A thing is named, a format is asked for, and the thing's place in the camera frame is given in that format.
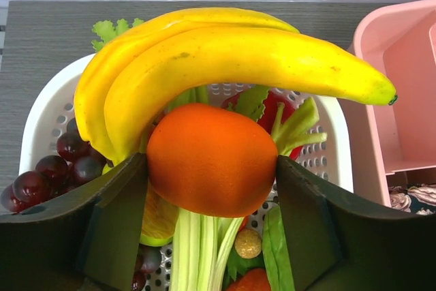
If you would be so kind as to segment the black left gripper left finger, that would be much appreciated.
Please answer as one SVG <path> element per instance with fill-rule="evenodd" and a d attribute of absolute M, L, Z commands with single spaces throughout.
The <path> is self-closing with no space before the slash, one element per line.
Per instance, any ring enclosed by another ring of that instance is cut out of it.
<path fill-rule="evenodd" d="M 129 290 L 146 155 L 19 214 L 1 216 L 2 290 Z"/>

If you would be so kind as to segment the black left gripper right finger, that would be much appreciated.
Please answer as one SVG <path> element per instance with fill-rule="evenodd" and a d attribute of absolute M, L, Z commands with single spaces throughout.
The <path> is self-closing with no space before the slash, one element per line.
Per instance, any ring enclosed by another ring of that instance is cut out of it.
<path fill-rule="evenodd" d="M 281 156 L 279 205 L 297 290 L 434 290 L 435 216 L 404 213 Z"/>

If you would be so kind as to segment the orange fruit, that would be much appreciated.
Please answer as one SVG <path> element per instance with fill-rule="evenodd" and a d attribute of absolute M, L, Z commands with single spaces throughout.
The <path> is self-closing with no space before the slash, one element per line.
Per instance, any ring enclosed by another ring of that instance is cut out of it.
<path fill-rule="evenodd" d="M 253 120 L 206 104 L 167 114 L 146 148 L 149 180 L 165 200 L 218 217 L 256 211 L 273 186 L 278 158 Z"/>

